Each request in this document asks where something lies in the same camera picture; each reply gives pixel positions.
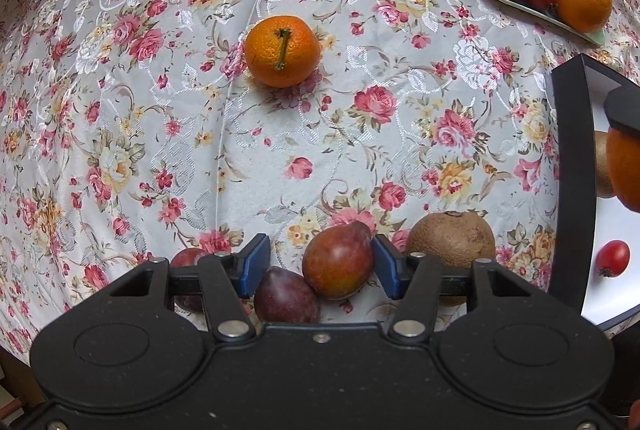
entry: tablecloth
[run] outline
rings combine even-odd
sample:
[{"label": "tablecloth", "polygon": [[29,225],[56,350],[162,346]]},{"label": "tablecloth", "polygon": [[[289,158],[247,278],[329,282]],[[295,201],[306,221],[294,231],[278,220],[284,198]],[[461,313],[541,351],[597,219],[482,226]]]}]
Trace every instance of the tablecloth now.
[{"label": "tablecloth", "polygon": [[[494,0],[0,0],[0,345],[149,257],[256,233],[300,272],[321,229],[364,222],[401,248],[428,212],[476,211],[497,260],[541,288],[556,229],[550,69],[588,52],[638,82],[638,1],[607,43]],[[293,14],[322,58],[270,90],[242,43]],[[373,276],[322,321],[384,321]],[[252,302],[245,308],[255,318]],[[441,309],[438,327],[464,312]],[[195,323],[199,317],[190,315]]]}]

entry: floral tablecloth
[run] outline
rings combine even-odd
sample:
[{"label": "floral tablecloth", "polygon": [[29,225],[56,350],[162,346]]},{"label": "floral tablecloth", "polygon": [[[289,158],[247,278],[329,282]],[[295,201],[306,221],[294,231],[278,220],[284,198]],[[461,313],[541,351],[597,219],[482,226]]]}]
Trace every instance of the floral tablecloth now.
[{"label": "floral tablecloth", "polygon": [[[0,0],[0,344],[27,361],[40,328],[151,255],[265,232],[299,272],[324,227],[358,219],[402,248],[444,209],[483,215],[499,262],[546,287],[548,75],[587,51],[640,80],[638,1],[615,7],[594,51],[493,0]],[[274,14],[322,45],[289,90],[242,55]],[[322,320],[394,309],[372,277]]]}]

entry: metal screw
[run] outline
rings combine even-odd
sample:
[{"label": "metal screw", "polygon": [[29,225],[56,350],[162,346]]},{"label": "metal screw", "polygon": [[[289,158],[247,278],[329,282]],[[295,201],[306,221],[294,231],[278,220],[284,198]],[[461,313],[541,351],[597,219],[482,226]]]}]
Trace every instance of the metal screw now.
[{"label": "metal screw", "polygon": [[400,320],[394,324],[394,331],[408,338],[420,336],[426,330],[427,327],[422,322],[418,322],[418,320]]},{"label": "metal screw", "polygon": [[325,344],[329,340],[331,340],[331,336],[329,336],[327,333],[314,334],[314,341],[317,344]]},{"label": "metal screw", "polygon": [[218,332],[229,338],[239,338],[249,332],[249,325],[242,320],[225,320],[218,326]]}]

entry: brown kiwi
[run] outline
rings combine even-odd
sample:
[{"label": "brown kiwi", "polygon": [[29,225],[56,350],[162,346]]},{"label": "brown kiwi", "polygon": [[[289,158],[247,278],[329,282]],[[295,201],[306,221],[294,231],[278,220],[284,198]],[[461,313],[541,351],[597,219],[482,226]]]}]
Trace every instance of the brown kiwi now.
[{"label": "brown kiwi", "polygon": [[596,144],[596,195],[608,199],[615,197],[607,169],[607,133],[594,131]]},{"label": "brown kiwi", "polygon": [[[495,238],[487,222],[474,212],[440,212],[424,216],[409,232],[407,253],[439,256],[446,266],[471,267],[476,259],[495,260]],[[460,305],[464,297],[443,297],[443,305]]]}]

